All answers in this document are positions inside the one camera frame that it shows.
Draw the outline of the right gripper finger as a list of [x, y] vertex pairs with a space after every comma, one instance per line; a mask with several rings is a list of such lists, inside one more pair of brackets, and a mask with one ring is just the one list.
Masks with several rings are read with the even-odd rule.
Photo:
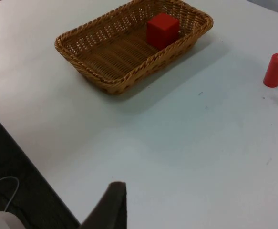
[[80, 225], [82, 229], [127, 228], [126, 183], [112, 182], [93, 211]]

